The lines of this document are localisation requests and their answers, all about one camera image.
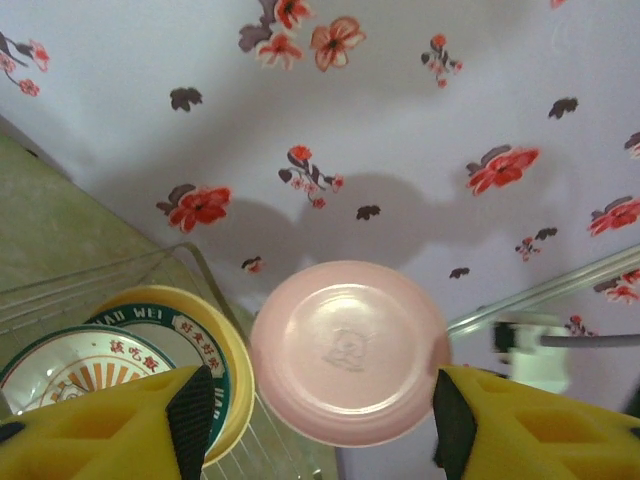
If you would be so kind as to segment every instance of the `yellow rim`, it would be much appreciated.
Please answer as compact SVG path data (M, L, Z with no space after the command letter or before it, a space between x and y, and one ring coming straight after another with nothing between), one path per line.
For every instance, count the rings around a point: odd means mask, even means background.
M222 313L200 297L161 285L125 290L101 305L93 315L126 303L155 303L179 310L202 325L220 345L228 359L233 388L229 418L218 441L205 457L204 466L217 462L240 441L253 413L255 380L249 352L240 335Z

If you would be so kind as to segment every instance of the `dish rack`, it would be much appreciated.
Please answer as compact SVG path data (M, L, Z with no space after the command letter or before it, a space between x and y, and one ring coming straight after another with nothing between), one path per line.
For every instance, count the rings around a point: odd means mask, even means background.
M246 342L251 319L227 303L200 251L183 243L0 292L0 368L39 337L83 323L116 293L153 284L201 296L225 314ZM0 419L8 413L1 408ZM251 422L242 439L224 458L207 467L201 479L258 478L329 480L337 478L337 472L333 448L293 432L256 394Z

